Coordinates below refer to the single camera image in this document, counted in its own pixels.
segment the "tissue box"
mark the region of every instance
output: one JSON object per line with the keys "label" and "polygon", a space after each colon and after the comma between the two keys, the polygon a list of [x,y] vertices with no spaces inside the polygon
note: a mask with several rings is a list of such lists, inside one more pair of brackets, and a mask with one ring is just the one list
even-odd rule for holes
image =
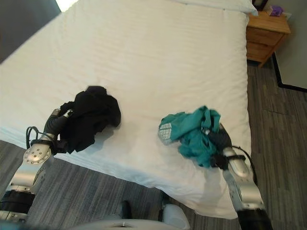
{"label": "tissue box", "polygon": [[270,6],[270,9],[267,11],[270,16],[279,17],[283,13],[283,9],[280,6]]}

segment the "wooden nightstand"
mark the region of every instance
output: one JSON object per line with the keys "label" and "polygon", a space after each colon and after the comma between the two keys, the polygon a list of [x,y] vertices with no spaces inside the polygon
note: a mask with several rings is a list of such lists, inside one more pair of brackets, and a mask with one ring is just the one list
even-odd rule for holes
{"label": "wooden nightstand", "polygon": [[269,16],[265,11],[259,11],[258,16],[250,15],[246,28],[247,59],[260,62],[261,68],[290,32],[283,15]]}

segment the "teal shirt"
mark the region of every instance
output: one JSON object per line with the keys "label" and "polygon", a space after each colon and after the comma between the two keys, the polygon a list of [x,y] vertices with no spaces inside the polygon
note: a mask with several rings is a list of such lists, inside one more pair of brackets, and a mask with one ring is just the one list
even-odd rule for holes
{"label": "teal shirt", "polygon": [[217,153],[202,129],[219,130],[220,115],[206,106],[193,113],[169,114],[162,119],[159,137],[164,143],[180,140],[179,152],[187,158],[194,158],[199,166],[210,167],[210,156]]}

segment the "baseboard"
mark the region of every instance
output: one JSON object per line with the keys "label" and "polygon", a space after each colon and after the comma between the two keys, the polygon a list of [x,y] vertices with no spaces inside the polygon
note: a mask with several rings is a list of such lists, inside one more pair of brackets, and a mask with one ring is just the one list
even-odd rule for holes
{"label": "baseboard", "polygon": [[279,71],[279,67],[278,67],[278,63],[277,63],[277,59],[276,59],[275,53],[273,53],[272,59],[273,59],[273,64],[274,64],[274,70],[275,70],[275,74],[276,74],[277,84],[278,84],[279,87],[290,89],[290,90],[297,90],[297,91],[307,92],[307,89],[305,89],[305,88],[301,88],[301,87],[297,87],[297,86],[293,86],[293,85],[283,84],[282,78],[280,76],[280,71]]}

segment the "white bed sheet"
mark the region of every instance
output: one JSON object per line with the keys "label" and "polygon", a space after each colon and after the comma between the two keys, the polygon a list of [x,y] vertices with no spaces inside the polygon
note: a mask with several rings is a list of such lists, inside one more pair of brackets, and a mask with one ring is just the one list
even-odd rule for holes
{"label": "white bed sheet", "polygon": [[0,139],[25,148],[52,110],[88,85],[117,98],[121,126],[65,161],[156,187],[201,215],[236,213],[218,169],[185,159],[158,138],[161,118],[216,109],[233,144],[250,152],[247,16],[167,0],[83,0],[0,66]]}

